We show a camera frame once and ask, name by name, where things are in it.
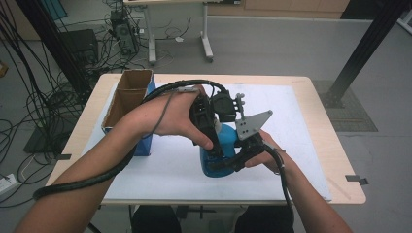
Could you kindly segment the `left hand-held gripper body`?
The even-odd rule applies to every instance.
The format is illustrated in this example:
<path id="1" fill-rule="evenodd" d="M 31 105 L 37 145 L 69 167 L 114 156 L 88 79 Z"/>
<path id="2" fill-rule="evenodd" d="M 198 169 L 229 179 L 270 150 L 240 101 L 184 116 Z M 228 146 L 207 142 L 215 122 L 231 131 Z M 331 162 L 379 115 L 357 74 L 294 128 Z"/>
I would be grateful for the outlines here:
<path id="1" fill-rule="evenodd" d="M 236 118 L 234 100 L 227 90 L 212 97 L 199 95 L 190 107 L 189 118 L 203 134 L 216 138 L 215 121 L 233 122 Z"/>

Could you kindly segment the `black equipment box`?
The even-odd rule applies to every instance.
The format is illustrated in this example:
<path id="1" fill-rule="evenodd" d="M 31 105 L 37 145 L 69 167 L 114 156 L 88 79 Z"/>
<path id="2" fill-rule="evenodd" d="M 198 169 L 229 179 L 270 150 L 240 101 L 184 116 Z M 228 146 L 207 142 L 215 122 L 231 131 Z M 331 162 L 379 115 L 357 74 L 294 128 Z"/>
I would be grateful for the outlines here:
<path id="1" fill-rule="evenodd" d="M 98 43 L 92 29 L 61 32 L 60 36 L 78 63 L 88 65 L 97 62 Z"/>

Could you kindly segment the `black metal frame post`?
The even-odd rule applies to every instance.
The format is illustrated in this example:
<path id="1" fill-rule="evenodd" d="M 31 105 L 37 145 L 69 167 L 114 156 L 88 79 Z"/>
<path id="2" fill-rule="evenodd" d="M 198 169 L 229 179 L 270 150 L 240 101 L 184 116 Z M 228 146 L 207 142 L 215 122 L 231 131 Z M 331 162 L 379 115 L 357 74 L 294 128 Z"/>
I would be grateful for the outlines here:
<path id="1" fill-rule="evenodd" d="M 343 107 L 341 99 L 409 4 L 412 4 L 412 0 L 388 0 L 384 4 L 382 10 L 372 20 L 336 80 L 327 92 L 320 94 L 325 108 Z"/>
<path id="2" fill-rule="evenodd" d="M 76 63 L 73 55 L 60 37 L 60 33 L 41 0 L 16 0 L 42 42 L 46 45 L 55 62 L 82 100 L 87 100 L 92 92 L 86 72 Z"/>

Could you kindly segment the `white desk frame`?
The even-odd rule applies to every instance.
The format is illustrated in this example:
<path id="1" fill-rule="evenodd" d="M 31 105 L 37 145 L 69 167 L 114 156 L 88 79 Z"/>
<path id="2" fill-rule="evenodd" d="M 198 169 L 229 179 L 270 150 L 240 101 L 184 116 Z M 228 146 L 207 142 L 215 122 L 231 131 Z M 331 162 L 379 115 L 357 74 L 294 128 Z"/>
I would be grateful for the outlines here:
<path id="1" fill-rule="evenodd" d="M 205 57 L 212 62 L 214 59 L 213 51 L 208 37 L 208 4 L 215 0 L 122 0 L 126 6 L 137 7 L 143 11 L 147 32 L 148 32 L 148 62 L 150 65 L 155 65 L 156 58 L 156 41 L 155 34 L 152 30 L 152 19 L 150 15 L 150 5 L 163 4 L 188 4 L 199 3 L 202 5 L 202 30 L 200 31 L 200 39 L 205 52 Z"/>

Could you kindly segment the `black computer tower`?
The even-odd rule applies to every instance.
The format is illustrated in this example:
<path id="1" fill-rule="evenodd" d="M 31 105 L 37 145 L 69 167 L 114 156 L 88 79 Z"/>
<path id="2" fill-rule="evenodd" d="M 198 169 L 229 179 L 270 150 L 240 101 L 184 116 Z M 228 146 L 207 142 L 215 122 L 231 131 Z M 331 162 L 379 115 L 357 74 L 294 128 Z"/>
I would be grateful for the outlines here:
<path id="1" fill-rule="evenodd" d="M 125 10 L 111 11 L 110 21 L 118 39 L 120 53 L 122 55 L 131 55 L 138 52 L 136 37 L 128 20 Z"/>

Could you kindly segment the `person's legs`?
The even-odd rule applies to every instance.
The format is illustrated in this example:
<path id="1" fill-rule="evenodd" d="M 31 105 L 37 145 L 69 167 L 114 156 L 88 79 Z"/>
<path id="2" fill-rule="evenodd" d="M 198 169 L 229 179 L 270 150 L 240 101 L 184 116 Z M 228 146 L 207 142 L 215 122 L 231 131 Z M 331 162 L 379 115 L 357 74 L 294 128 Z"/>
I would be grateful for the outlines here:
<path id="1" fill-rule="evenodd" d="M 132 233 L 182 233 L 171 206 L 140 206 L 133 214 Z M 236 219 L 234 233 L 294 233 L 287 206 L 249 206 Z"/>

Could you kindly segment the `white table mat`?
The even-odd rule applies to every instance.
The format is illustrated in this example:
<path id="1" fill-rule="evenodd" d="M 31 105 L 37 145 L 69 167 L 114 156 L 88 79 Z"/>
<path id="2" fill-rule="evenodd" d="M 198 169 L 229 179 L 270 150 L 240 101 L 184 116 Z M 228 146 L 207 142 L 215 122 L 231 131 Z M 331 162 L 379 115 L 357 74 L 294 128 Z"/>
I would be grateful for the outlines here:
<path id="1" fill-rule="evenodd" d="M 262 126 L 300 167 L 327 201 L 332 195 L 310 138 L 303 113 L 289 85 L 228 84 L 232 95 L 245 95 L 245 115 L 272 111 Z M 115 177 L 103 202 L 114 203 L 257 203 L 285 199 L 280 177 L 263 165 L 222 178 L 202 172 L 200 148 L 179 136 L 154 136 L 150 154 L 135 156 Z"/>

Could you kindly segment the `blue plastic bottle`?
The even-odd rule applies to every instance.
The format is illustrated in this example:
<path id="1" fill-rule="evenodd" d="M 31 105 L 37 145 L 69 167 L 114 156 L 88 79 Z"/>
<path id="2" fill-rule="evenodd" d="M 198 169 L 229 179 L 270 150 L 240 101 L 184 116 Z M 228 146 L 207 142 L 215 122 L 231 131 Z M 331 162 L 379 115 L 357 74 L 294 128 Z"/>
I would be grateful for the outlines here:
<path id="1" fill-rule="evenodd" d="M 210 138 L 211 131 L 215 129 L 214 126 L 206 126 L 202 129 L 202 132 Z M 223 150 L 223 157 L 214 157 L 210 154 L 209 151 L 204 148 L 200 148 L 200 162 L 201 168 L 205 176 L 210 178 L 221 178 L 232 174 L 234 171 L 231 169 L 222 169 L 219 171 L 210 170 L 207 165 L 210 162 L 221 161 L 225 158 L 230 158 L 235 155 L 234 144 L 237 140 L 236 131 L 227 124 L 220 124 L 218 130 L 216 130 L 219 141 Z"/>

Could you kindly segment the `dark floor mat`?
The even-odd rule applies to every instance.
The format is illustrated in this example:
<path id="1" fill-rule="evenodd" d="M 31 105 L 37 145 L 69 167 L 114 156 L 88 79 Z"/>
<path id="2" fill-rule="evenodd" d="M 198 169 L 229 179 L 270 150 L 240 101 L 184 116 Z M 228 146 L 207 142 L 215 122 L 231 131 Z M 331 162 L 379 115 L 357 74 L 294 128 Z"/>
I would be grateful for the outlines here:
<path id="1" fill-rule="evenodd" d="M 334 130 L 336 132 L 377 132 L 378 128 L 351 88 L 345 92 L 336 105 L 326 104 L 325 95 L 332 84 L 333 81 L 313 81 Z"/>

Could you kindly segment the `white power strip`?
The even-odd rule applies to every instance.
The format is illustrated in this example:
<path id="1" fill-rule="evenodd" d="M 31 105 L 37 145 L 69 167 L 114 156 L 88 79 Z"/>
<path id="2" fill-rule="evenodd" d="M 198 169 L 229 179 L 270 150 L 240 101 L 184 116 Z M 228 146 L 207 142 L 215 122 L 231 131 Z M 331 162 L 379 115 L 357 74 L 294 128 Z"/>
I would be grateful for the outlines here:
<path id="1" fill-rule="evenodd" d="M 0 195 L 6 193 L 17 186 L 17 180 L 14 174 L 10 174 L 5 178 L 0 179 Z"/>

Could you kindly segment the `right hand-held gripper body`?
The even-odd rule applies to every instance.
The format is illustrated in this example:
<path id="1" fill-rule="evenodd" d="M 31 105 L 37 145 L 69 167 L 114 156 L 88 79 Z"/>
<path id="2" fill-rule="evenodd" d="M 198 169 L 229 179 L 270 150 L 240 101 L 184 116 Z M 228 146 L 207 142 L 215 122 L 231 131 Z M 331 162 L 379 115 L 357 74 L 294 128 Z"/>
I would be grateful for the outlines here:
<path id="1" fill-rule="evenodd" d="M 244 97 L 244 93 L 237 93 L 235 97 L 235 106 L 240 113 L 240 117 L 235 120 L 238 137 L 237 145 L 240 148 L 236 157 L 238 159 L 249 160 L 264 151 L 264 142 L 259 131 L 271 118 L 273 112 L 268 110 L 252 116 L 246 116 L 244 114 Z"/>

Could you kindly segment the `person's left hand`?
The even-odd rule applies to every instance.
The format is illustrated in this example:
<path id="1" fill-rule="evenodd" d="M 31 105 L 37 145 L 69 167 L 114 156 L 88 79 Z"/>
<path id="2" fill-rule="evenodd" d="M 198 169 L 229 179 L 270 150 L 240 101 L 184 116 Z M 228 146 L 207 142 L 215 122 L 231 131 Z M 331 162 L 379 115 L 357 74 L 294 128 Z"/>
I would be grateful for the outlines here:
<path id="1" fill-rule="evenodd" d="M 183 136 L 206 150 L 211 149 L 212 141 L 197 129 L 189 118 L 189 110 L 194 100 L 204 94 L 203 86 L 195 85 L 192 91 L 164 94 L 141 105 L 143 118 L 139 121 L 147 126 L 145 133 Z"/>

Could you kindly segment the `blue cardboard box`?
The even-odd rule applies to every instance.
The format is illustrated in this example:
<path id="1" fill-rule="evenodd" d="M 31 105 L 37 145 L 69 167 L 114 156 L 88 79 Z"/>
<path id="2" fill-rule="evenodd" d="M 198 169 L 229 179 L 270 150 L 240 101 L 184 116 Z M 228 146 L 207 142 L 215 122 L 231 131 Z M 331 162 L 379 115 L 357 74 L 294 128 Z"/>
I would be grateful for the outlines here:
<path id="1" fill-rule="evenodd" d="M 138 129 L 142 129 L 141 121 L 136 119 L 135 110 L 153 90 L 155 79 L 152 70 L 124 71 L 114 93 L 109 97 L 109 107 L 101 123 L 103 133 L 108 134 L 118 125 L 123 133 L 136 133 Z"/>

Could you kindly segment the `light wooden table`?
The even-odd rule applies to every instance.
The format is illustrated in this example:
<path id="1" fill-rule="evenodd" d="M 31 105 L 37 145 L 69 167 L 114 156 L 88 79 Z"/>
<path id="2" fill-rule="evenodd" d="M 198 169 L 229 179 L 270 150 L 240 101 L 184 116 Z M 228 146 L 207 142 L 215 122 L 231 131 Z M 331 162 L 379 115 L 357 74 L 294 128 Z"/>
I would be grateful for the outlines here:
<path id="1" fill-rule="evenodd" d="M 243 76 L 243 75 L 214 75 L 212 81 L 224 86 L 228 84 L 262 84 L 289 85 L 295 91 L 295 97 L 303 118 L 308 127 L 310 138 L 314 144 L 318 159 L 326 176 L 327 187 L 332 195 L 328 202 L 331 204 L 362 204 L 366 197 L 358 183 L 347 182 L 346 175 L 355 175 L 349 159 L 331 125 L 326 111 L 310 79 L 294 76 Z M 109 106 L 109 97 L 120 80 L 118 74 L 101 76 L 93 90 L 85 109 L 64 149 L 72 154 L 70 160 L 60 160 L 55 165 L 51 177 L 56 179 L 69 166 L 89 151 L 103 136 L 100 127 L 105 111 Z M 270 205 L 283 201 L 257 203 L 168 203 L 165 201 L 152 203 L 114 203 L 114 204 L 170 204 L 170 205 Z"/>

